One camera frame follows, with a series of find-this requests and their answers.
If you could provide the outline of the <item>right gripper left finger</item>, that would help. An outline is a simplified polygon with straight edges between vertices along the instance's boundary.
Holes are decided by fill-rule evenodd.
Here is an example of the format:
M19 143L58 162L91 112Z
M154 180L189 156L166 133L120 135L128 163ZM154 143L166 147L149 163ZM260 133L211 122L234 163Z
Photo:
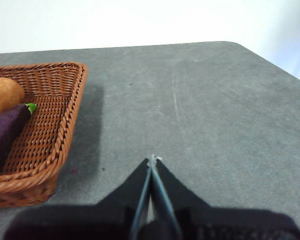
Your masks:
M17 214L6 240L127 240L145 224L149 207L148 159L96 204L43 205Z

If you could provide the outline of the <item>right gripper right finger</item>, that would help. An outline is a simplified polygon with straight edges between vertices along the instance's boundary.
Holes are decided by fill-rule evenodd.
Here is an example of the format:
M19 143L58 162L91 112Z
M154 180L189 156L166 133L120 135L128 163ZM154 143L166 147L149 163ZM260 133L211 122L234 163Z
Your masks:
M211 206L183 185L161 160L155 158L152 169L172 225L185 240L300 240L300 228L286 214Z

